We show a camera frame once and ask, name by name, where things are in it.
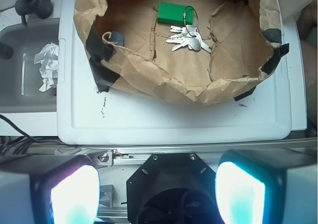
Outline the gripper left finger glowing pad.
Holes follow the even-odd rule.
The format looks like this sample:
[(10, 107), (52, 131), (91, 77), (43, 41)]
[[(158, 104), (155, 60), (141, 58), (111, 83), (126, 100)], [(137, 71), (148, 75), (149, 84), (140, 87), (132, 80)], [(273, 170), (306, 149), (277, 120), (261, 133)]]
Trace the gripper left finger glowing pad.
[(0, 158), (2, 224), (92, 224), (99, 197), (98, 171), (85, 155)]

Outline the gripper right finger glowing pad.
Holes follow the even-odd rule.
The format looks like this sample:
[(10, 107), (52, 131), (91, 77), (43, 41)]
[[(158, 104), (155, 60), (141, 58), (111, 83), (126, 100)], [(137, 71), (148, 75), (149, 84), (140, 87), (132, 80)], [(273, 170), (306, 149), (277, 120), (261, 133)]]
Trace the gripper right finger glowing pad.
[(215, 194), (227, 224), (316, 224), (317, 151), (228, 150), (219, 161)]

